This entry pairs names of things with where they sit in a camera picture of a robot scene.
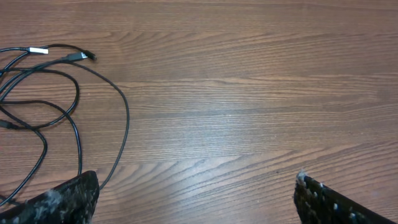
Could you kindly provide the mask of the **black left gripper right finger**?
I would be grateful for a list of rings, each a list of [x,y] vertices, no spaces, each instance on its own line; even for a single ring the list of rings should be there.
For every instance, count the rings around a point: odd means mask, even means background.
[[[296,176],[294,204],[303,224],[395,224],[316,181],[303,170]]]

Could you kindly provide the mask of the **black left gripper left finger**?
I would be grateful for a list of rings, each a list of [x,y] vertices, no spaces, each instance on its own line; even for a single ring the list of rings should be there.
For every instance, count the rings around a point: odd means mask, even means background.
[[[100,195],[96,172],[86,171],[1,213],[1,224],[91,223]]]

